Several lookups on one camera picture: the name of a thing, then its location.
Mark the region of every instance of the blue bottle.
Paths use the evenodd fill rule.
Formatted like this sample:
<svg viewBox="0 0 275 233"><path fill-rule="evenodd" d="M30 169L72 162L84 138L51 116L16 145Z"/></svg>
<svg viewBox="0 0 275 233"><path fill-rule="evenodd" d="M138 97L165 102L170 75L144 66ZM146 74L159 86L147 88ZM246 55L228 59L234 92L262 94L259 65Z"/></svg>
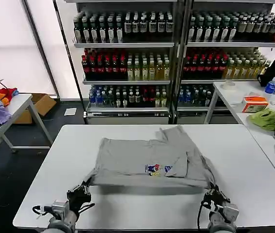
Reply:
<svg viewBox="0 0 275 233"><path fill-rule="evenodd" d="M267 99L267 101L270 100L274 92L275 92L275 77L268 82L267 86L264 89L264 97Z"/></svg>

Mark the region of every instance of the white wall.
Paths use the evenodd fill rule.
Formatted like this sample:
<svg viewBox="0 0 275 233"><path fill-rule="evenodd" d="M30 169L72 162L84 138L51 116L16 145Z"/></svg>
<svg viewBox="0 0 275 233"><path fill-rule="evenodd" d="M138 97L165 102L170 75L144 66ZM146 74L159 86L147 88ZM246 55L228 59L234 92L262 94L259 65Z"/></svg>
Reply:
<svg viewBox="0 0 275 233"><path fill-rule="evenodd" d="M20 92L55 95L19 0L0 0L0 79Z"/></svg>

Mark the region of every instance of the metal shelving unit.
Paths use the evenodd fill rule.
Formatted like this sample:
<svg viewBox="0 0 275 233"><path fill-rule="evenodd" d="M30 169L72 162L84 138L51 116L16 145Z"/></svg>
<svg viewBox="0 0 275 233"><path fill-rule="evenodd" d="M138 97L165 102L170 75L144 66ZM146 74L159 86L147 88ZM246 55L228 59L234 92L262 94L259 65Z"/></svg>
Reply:
<svg viewBox="0 0 275 233"><path fill-rule="evenodd" d="M149 42L149 43L75 43L79 49L101 49L101 48L172 48L172 42Z"/></svg>
<svg viewBox="0 0 275 233"><path fill-rule="evenodd" d="M275 48L275 43L266 42L189 42L187 47L269 47Z"/></svg>

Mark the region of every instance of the yellow bottle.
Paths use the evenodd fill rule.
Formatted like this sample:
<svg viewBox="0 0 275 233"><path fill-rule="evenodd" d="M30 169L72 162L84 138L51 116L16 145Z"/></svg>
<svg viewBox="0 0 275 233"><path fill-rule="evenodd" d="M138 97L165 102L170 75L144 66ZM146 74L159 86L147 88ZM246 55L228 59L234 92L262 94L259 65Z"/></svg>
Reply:
<svg viewBox="0 0 275 233"><path fill-rule="evenodd" d="M240 71L240 79L246 79L249 70L249 60L245 60L244 65Z"/></svg>
<svg viewBox="0 0 275 233"><path fill-rule="evenodd" d="M148 65L147 60L143 60L143 80L148 80Z"/></svg>
<svg viewBox="0 0 275 233"><path fill-rule="evenodd" d="M231 79L233 70L234 70L234 61L230 60L229 65L226 67L222 78L223 79Z"/></svg>
<svg viewBox="0 0 275 233"><path fill-rule="evenodd" d="M234 66L234 71L232 71L232 79L238 79L239 78L239 74L240 74L240 70L241 70L241 65L242 65L242 61L241 60L237 60L236 65Z"/></svg>
<svg viewBox="0 0 275 233"><path fill-rule="evenodd" d="M155 61L150 60L150 65L149 65L149 80L155 80Z"/></svg>
<svg viewBox="0 0 275 233"><path fill-rule="evenodd" d="M164 79L164 69L163 69L163 61L158 60L157 64L157 73L156 73L156 80L163 80Z"/></svg>
<svg viewBox="0 0 275 233"><path fill-rule="evenodd" d="M248 69L246 78L253 79L256 69L257 69L257 60L253 60L251 67Z"/></svg>

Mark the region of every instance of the orange box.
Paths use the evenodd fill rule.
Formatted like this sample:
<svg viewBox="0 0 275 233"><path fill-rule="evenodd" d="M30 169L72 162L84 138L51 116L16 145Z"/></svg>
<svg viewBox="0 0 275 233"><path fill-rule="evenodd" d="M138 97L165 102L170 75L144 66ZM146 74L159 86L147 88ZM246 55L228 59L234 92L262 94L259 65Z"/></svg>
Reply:
<svg viewBox="0 0 275 233"><path fill-rule="evenodd" d="M261 96L247 96L242 101L243 113L256 113L268 106L268 101Z"/></svg>

